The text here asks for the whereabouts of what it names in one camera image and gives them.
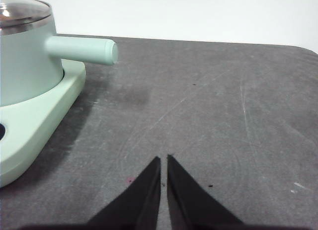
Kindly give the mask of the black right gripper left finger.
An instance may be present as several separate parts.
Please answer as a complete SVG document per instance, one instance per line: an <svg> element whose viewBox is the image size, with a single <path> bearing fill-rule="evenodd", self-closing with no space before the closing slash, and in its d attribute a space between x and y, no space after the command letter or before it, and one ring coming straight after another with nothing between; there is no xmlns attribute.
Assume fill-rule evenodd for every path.
<svg viewBox="0 0 318 230"><path fill-rule="evenodd" d="M88 221L96 230L155 230L161 195L161 161L155 157L111 203Z"/></svg>

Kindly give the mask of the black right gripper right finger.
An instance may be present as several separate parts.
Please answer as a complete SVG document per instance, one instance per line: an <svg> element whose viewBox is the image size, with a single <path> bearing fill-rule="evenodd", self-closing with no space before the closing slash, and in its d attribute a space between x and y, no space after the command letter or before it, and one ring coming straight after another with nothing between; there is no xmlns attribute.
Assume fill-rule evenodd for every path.
<svg viewBox="0 0 318 230"><path fill-rule="evenodd" d="M243 222L210 196L172 156L167 156L167 199L173 230L235 230Z"/></svg>

